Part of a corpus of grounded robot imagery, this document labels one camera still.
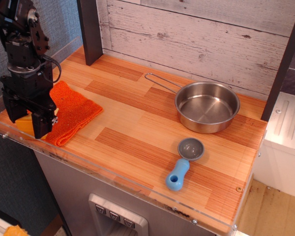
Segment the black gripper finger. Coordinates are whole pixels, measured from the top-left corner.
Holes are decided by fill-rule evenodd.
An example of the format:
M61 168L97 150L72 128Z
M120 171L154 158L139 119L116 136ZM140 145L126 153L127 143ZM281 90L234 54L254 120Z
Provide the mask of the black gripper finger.
M55 109L44 114L31 114L33 132L36 139L41 139L52 131L53 126L58 122L58 111L58 109Z
M7 114L13 123L28 114L27 109L6 92L2 93L2 98Z

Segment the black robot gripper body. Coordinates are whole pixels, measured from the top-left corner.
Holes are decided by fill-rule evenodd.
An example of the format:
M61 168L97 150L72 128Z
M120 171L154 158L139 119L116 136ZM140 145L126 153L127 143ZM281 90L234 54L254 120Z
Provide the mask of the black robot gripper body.
M56 105L50 97L53 72L50 62L36 62L29 67L7 64L10 76L1 76L2 92L6 92L32 113L54 111Z

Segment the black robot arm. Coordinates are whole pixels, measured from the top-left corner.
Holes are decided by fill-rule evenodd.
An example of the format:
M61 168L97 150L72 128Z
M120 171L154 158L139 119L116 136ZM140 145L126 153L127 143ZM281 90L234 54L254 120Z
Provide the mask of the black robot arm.
M50 91L56 83L52 65L59 63L46 55L49 38L32 1L0 0L0 41L10 72L0 77L8 116L15 122L31 112L34 137L41 139L58 121Z

